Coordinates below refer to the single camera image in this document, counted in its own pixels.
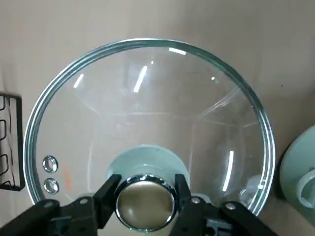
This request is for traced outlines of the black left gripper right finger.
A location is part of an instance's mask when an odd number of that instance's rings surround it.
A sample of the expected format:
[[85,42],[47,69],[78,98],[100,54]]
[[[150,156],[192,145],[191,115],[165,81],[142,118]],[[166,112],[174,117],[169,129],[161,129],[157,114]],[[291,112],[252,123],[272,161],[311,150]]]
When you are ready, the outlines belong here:
[[175,175],[178,217],[171,236],[266,236],[267,226],[244,205],[223,202],[219,207],[191,195],[182,174]]

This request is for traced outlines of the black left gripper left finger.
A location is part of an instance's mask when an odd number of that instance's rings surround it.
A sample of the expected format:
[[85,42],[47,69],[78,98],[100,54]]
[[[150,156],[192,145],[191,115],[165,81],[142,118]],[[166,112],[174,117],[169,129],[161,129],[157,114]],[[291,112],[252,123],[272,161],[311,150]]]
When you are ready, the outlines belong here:
[[92,196],[66,206],[42,200],[0,229],[2,236],[96,236],[115,209],[115,191],[121,175],[113,174]]

